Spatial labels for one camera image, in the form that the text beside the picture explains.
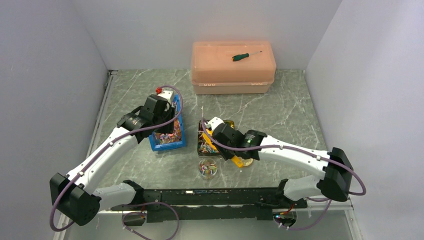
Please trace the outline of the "clear glass jar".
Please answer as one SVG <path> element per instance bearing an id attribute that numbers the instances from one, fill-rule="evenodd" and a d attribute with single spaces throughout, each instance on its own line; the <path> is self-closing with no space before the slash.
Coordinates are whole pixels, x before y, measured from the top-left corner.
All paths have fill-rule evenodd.
<path id="1" fill-rule="evenodd" d="M 218 172 L 218 165 L 211 158 L 203 158 L 198 164 L 198 173 L 204 179 L 212 179 Z"/>

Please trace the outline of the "gold round jar lid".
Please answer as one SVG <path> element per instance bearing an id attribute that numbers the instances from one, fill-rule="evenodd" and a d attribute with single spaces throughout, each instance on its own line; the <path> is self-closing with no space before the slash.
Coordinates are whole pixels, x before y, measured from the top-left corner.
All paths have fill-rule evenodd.
<path id="1" fill-rule="evenodd" d="M 249 158 L 249 159 L 241 159 L 241 162 L 242 162 L 242 168 L 246 168 L 246 167 L 249 167 L 249 166 L 251 166 L 252 164 L 253 164 L 253 162 L 254 162 L 254 159 L 253 158 Z"/>

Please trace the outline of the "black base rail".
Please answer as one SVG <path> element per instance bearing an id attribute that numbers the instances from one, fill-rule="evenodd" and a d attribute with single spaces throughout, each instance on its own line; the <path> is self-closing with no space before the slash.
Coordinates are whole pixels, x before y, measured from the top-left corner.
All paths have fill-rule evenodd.
<path id="1" fill-rule="evenodd" d="M 142 200 L 112 207 L 140 211 L 148 223 L 174 220 L 256 219 L 270 221 L 279 211 L 305 209 L 304 199 L 291 201 L 278 187 L 145 189 Z"/>

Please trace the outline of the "blue plastic candy bin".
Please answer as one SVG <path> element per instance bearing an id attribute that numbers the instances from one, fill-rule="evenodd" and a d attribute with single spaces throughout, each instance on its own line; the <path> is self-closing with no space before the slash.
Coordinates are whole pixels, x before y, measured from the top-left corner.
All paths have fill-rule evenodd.
<path id="1" fill-rule="evenodd" d="M 161 93 L 158 93 L 158 95 L 167 99 L 168 102 L 171 103 L 171 107 L 173 108 L 172 117 L 175 117 L 181 109 L 179 95 L 175 94 L 171 90 L 163 90 Z M 182 116 L 180 115 L 174 120 L 173 124 L 168 124 L 159 132 L 153 132 L 149 136 L 149 142 L 151 149 L 154 152 L 174 150 L 185 147 L 187 143 Z"/>

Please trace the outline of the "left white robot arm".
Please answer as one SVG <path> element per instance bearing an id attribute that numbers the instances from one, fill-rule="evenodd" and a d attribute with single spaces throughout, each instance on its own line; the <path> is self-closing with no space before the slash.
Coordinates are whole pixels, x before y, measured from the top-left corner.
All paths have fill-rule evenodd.
<path id="1" fill-rule="evenodd" d="M 67 174 L 56 173 L 49 181 L 52 210 L 49 224 L 53 231 L 68 227 L 54 223 L 56 211 L 71 220 L 71 224 L 84 226 L 99 211 L 119 205 L 131 210 L 139 209 L 144 201 L 144 188 L 132 180 L 98 188 L 107 172 L 130 150 L 153 133 L 171 134 L 178 117 L 173 105 L 175 94 L 171 90 L 151 94 L 143 105 L 125 114 L 107 139 L 80 165 Z"/>

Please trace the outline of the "gold square candy tin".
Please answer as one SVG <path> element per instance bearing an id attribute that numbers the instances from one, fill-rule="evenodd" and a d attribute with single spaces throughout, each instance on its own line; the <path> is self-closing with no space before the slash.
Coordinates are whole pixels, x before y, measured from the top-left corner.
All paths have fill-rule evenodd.
<path id="1" fill-rule="evenodd" d="M 196 152 L 199 157 L 220 157 L 221 154 L 203 137 L 202 122 L 198 122 Z"/>

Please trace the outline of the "pink plastic storage box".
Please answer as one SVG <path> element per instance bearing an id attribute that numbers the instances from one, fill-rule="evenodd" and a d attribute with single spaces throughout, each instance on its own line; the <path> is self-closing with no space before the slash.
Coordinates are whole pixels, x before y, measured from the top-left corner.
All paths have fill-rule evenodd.
<path id="1" fill-rule="evenodd" d="M 240 61 L 232 57 L 251 55 Z M 263 94 L 275 81 L 276 61 L 268 41 L 197 41 L 192 45 L 191 84 L 197 95 Z"/>

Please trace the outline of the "green handled screwdriver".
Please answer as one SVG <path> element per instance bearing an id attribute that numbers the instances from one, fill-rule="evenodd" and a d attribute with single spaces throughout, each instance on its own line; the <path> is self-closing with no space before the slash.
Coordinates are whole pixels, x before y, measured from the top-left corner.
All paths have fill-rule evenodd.
<path id="1" fill-rule="evenodd" d="M 263 51 L 262 51 L 262 50 L 260 50 L 260 51 L 256 51 L 256 52 L 252 52 L 252 53 L 242 53 L 242 54 L 237 54 L 237 55 L 232 56 L 232 57 L 231 57 L 231 60 L 232 60 L 233 62 L 238 62 L 238 61 L 241 61 L 241 60 L 243 60 L 243 59 L 249 58 L 251 55 L 256 55 L 256 54 L 259 54 L 259 53 L 262 53 L 262 52 L 263 52 Z"/>

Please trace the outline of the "orange plastic scoop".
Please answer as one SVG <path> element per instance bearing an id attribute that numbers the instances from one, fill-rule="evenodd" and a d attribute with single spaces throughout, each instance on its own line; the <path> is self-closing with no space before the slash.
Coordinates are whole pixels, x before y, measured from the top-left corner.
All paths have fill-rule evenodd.
<path id="1" fill-rule="evenodd" d="M 204 140 L 203 145 L 201 145 L 200 149 L 203 153 L 209 152 L 212 154 L 220 154 L 220 152 L 218 151 L 218 149 L 213 145 L 213 142 L 210 140 L 210 138 L 207 136 L 206 133 L 202 133 L 201 137 Z M 242 161 L 239 157 L 234 156 L 231 161 L 238 167 L 238 168 L 242 168 Z"/>

